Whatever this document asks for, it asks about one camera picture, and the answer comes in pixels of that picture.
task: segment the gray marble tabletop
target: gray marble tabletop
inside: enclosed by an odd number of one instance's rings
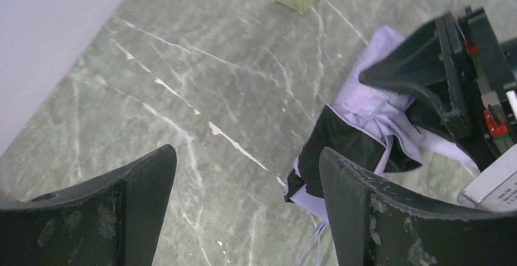
[[[377,27],[407,35],[467,4],[517,35],[517,0],[317,0],[304,16],[269,0],[125,0],[0,158],[0,193],[28,200],[170,143],[154,265],[292,265],[318,221],[281,183],[323,102]],[[388,178],[454,202],[474,174],[427,159]],[[337,264],[329,232],[322,255]]]

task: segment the lavender fabric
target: lavender fabric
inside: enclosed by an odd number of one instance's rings
[[[388,26],[376,30],[343,84],[336,100],[327,106],[345,123],[369,135],[385,147],[385,152],[374,170],[375,174],[383,173],[395,137],[399,140],[403,152],[420,164],[424,163],[420,151],[420,147],[422,147],[477,168],[474,161],[455,143],[427,130],[417,129],[409,122],[405,111],[413,102],[413,98],[359,83],[358,76],[363,70],[384,59],[403,41],[403,36]],[[294,160],[294,170],[300,176],[298,158]],[[305,185],[290,199],[318,218],[329,221],[324,200],[309,195],[305,191]]]

